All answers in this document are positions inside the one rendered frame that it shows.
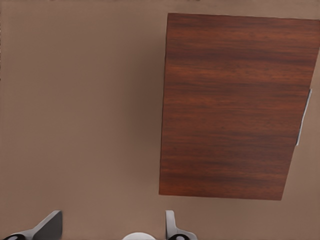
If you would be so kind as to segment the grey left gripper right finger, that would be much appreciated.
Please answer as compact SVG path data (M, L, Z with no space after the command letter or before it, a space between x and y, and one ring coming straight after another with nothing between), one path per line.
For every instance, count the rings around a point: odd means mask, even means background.
M165 227L166 240L197 240L197 236L194 233L177 227L173 210L165 211Z

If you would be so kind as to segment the dark wooden cabinet box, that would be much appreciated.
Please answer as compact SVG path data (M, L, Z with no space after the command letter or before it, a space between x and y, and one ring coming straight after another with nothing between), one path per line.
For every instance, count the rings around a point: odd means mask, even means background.
M159 194L282 199L320 20L169 13Z

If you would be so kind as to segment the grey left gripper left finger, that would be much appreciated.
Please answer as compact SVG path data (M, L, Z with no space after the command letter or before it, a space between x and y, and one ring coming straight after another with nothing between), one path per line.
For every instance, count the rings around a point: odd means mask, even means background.
M3 240L61 240L63 235L63 212L54 210L35 227L12 233Z

